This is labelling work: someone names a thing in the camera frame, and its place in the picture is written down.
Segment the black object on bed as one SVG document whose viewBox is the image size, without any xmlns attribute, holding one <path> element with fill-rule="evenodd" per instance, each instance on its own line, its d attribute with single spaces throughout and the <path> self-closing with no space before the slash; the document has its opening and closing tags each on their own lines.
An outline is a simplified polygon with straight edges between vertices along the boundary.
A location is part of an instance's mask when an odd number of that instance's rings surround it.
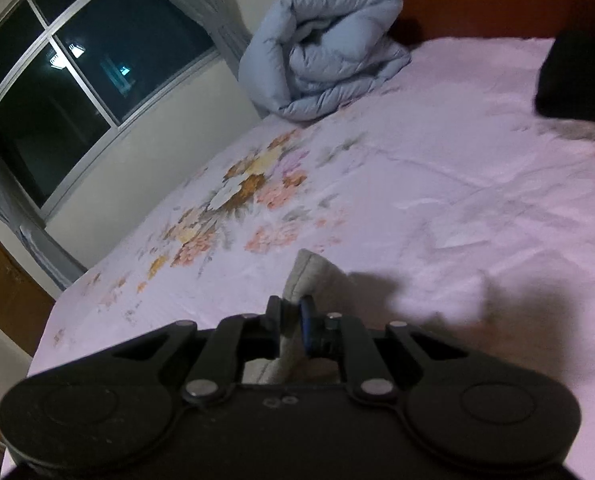
<svg viewBox="0 0 595 480">
<path fill-rule="evenodd" d="M 555 36 L 540 66 L 534 107 L 548 118 L 595 122 L 595 13 L 571 18 Z"/>
</svg>

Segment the pink floral bed sheet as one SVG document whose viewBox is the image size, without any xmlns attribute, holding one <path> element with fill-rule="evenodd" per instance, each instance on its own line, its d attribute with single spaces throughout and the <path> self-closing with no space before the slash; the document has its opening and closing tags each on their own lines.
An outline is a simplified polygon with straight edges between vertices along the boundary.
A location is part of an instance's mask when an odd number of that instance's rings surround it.
<svg viewBox="0 0 595 480">
<path fill-rule="evenodd" d="M 595 125 L 534 113 L 549 49 L 433 40 L 314 125 L 265 119 L 60 296 L 31 372 L 260 312 L 307 249 L 365 322 L 447 328 L 565 382 L 583 413 L 567 462 L 595 479 Z"/>
</svg>

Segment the brown wooden door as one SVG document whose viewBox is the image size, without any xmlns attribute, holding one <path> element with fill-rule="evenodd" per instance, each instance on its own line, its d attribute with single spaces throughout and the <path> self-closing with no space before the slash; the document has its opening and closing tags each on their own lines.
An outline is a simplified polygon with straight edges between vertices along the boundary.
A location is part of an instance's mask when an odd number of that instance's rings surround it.
<svg viewBox="0 0 595 480">
<path fill-rule="evenodd" d="M 34 356 L 54 304 L 0 242 L 0 330 Z"/>
</svg>

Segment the left grey curtain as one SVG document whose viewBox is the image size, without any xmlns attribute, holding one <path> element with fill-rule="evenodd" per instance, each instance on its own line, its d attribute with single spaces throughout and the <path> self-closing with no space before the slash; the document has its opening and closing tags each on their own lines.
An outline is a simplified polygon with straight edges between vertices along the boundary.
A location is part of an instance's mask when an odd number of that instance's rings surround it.
<svg viewBox="0 0 595 480">
<path fill-rule="evenodd" d="M 66 290 L 86 269 L 47 231 L 45 222 L 31 207 L 10 172 L 0 160 L 0 221 L 61 290 Z"/>
</svg>

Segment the blue folded duvet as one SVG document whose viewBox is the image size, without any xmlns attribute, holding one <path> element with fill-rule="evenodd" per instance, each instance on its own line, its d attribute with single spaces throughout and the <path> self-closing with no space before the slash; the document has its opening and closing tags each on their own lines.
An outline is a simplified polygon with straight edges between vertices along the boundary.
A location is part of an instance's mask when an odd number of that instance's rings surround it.
<svg viewBox="0 0 595 480">
<path fill-rule="evenodd" d="M 312 122 L 378 89 L 411 61 L 387 36 L 403 0 L 277 0 L 239 63 L 250 100 Z"/>
</svg>

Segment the grey pants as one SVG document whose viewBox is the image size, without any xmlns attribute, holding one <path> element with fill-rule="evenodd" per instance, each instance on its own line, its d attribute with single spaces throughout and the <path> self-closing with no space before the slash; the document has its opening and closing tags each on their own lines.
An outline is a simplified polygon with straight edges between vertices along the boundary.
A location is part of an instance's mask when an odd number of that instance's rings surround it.
<svg viewBox="0 0 595 480">
<path fill-rule="evenodd" d="M 247 362 L 242 381 L 250 385 L 336 384 L 337 364 L 327 358 L 306 356 L 303 336 L 307 314 L 299 302 L 305 297 L 313 299 L 316 315 L 331 312 L 355 315 L 359 305 L 356 292 L 358 287 L 351 275 L 316 252 L 300 250 L 282 293 L 290 311 L 288 325 L 280 331 L 279 356 Z"/>
</svg>

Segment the aluminium sliding window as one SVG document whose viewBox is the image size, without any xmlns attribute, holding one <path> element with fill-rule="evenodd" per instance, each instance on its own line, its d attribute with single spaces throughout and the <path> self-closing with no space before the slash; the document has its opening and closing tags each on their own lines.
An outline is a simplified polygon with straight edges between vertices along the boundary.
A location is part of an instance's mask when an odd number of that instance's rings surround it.
<svg viewBox="0 0 595 480">
<path fill-rule="evenodd" d="M 0 18 L 0 159 L 14 185 L 51 217 L 134 120 L 216 55 L 168 0 L 16 0 Z"/>
</svg>

